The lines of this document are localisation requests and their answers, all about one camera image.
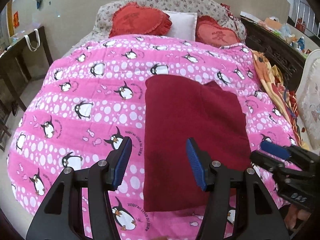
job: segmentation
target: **white pillow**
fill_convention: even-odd
[[[171,28],[166,34],[168,37],[179,38],[185,41],[196,40],[197,13],[181,13],[163,11],[170,16]]]

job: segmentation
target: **blue gripper pad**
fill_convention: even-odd
[[[206,191],[207,183],[205,181],[205,171],[190,138],[186,143],[186,151],[196,183],[202,191]]]
[[[121,185],[125,170],[127,168],[129,158],[132,151],[132,140],[129,137],[125,137],[124,140],[121,142],[121,145],[118,150],[121,150],[118,162],[115,167],[114,179],[112,182],[112,186],[117,188]]]
[[[283,160],[286,160],[287,158],[290,157],[289,152],[286,150],[286,148],[281,147],[279,145],[270,143],[268,141],[262,141],[261,144],[261,150],[270,153],[274,156],[277,156]]]

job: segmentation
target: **floor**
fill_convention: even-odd
[[[28,84],[26,89],[21,95],[21,100],[24,102],[26,106],[30,104],[33,98],[41,89],[43,80],[32,81]],[[23,116],[23,111],[21,109],[18,110],[17,115],[14,117],[10,114],[7,120],[7,127],[9,128],[9,132],[14,134],[15,130],[18,127],[19,121]],[[25,210],[18,201],[15,200],[12,189],[11,182],[7,173],[7,156],[9,152],[9,147],[11,144],[11,138],[7,135],[4,136],[3,146],[5,146],[5,152],[3,153],[0,150],[0,207],[10,223],[17,230],[17,232],[23,237],[26,238],[27,231],[29,225],[32,221],[32,215]]]

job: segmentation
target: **wooden table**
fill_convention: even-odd
[[[282,72],[284,85],[296,91],[301,81],[306,59],[284,40],[249,19],[241,17],[247,29],[246,45],[263,52],[271,66],[276,65]]]
[[[44,52],[45,55],[47,57],[49,66],[53,63],[52,57],[51,57],[51,53],[49,50],[49,46],[48,46],[48,42],[47,42],[47,38],[45,36],[45,32],[44,32],[44,27],[41,26],[38,28],[39,31],[39,37],[40,37],[40,42],[43,45],[44,48]],[[36,38],[36,32],[33,31],[31,33],[28,34],[30,42],[32,41],[37,41]],[[27,42],[25,38],[20,39],[17,43],[15,43],[1,58],[0,58],[0,79],[4,80],[5,85],[7,86],[8,90],[10,91],[12,97],[14,98],[14,100],[17,101],[17,103],[19,104],[19,106],[21,107],[21,109],[23,111],[26,111],[26,106],[25,104],[22,102],[22,100],[20,99],[20,96],[18,95],[18,93],[16,92],[14,86],[12,85],[8,74],[5,72],[4,68],[2,67],[6,61],[8,60],[16,60],[19,68],[21,69],[23,75],[25,76],[27,83],[31,80],[31,75],[28,71],[28,68],[26,66],[26,63],[24,62],[24,59],[22,57],[22,51],[23,49],[27,46]],[[1,102],[0,106],[3,108],[5,107],[4,104]],[[10,112],[8,109],[4,108],[4,112],[8,113]]]

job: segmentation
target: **wall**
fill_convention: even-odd
[[[92,30],[99,7],[111,1],[115,0],[43,0],[42,7],[37,10],[35,0],[15,0],[12,13],[19,11],[20,26],[16,31],[22,31],[31,22],[45,26],[52,57],[57,59]],[[282,22],[287,21],[290,7],[287,0],[215,1],[229,4],[236,16],[245,11],[260,19],[277,16]],[[32,52],[25,52],[25,56],[28,55],[35,60]]]

